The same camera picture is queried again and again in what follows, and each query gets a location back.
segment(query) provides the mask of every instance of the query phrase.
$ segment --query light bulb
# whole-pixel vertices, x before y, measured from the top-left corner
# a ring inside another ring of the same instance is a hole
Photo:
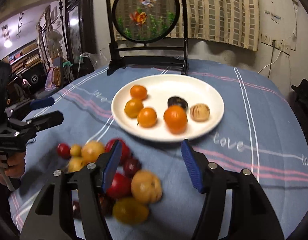
[[[5,48],[9,48],[9,47],[11,47],[12,46],[12,42],[10,41],[10,40],[6,40],[5,42],[4,42],[4,47]]]
[[[73,25],[77,25],[78,24],[78,20],[77,19],[71,19],[70,20],[70,25],[73,26]]]

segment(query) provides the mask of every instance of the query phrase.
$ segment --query white plate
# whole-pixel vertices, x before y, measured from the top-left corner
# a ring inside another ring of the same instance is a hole
[[[131,99],[130,89],[134,85],[146,87],[148,98],[143,101],[144,107],[152,107],[157,112],[157,124],[152,128],[138,126],[137,120],[130,119],[124,112],[126,103]],[[187,129],[179,135],[171,134],[163,119],[168,108],[167,100],[172,96],[184,98],[188,102]],[[198,103],[210,108],[210,116],[206,122],[194,122],[190,117],[190,107]],[[216,89],[204,81],[167,74],[140,78],[122,87],[113,98],[111,110],[117,124],[130,134],[150,141],[180,142],[198,138],[214,129],[223,117],[224,102]]]

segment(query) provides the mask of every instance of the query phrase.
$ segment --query pile of fruit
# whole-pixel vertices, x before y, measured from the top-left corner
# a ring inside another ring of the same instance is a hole
[[[136,159],[120,138],[114,138],[104,146],[101,142],[90,141],[83,147],[74,144],[59,144],[57,152],[60,157],[70,159],[67,170],[75,172],[86,164],[96,162],[104,152],[109,152],[115,140],[122,144],[122,156],[119,165],[124,174],[116,173],[111,187],[105,195],[99,195],[102,214],[113,215],[121,223],[137,225],[147,220],[150,213],[148,204],[161,199],[162,188],[159,178],[152,172],[142,170],[142,165]],[[80,218],[79,203],[73,201],[73,216]]]
[[[129,118],[137,118],[137,125],[143,128],[151,128],[157,123],[157,113],[152,107],[145,107],[143,101],[147,99],[147,89],[140,85],[132,86],[130,89],[132,99],[124,108]],[[188,103],[180,97],[171,97],[167,102],[167,110],[163,118],[165,124],[172,134],[181,134],[187,128]],[[210,109],[205,104],[196,104],[190,108],[190,116],[195,122],[205,122],[209,119]]]

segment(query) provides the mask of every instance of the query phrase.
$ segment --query goldfish embroidery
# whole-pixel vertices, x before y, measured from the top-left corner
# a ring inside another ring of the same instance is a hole
[[[147,15],[146,13],[138,13],[134,12],[134,14],[130,14],[130,19],[136,23],[137,26],[142,25],[146,21]]]
[[[143,5],[147,5],[149,8],[152,8],[156,0],[140,0],[140,3]]]

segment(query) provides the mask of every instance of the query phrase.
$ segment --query blue gripper pad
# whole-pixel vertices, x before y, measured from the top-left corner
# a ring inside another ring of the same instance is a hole
[[[184,159],[188,174],[191,178],[193,187],[196,188],[200,193],[203,190],[203,174],[195,158],[193,157],[194,150],[188,144],[187,140],[182,141],[181,144],[182,157]]]
[[[122,155],[122,144],[118,141],[118,144],[114,149],[111,150],[112,155],[107,162],[106,168],[103,171],[103,183],[102,190],[104,193],[111,187],[116,169],[118,167],[119,161]]]
[[[30,102],[30,108],[32,110],[40,109],[47,106],[52,106],[54,104],[54,98],[43,98],[43,99],[36,99]]]

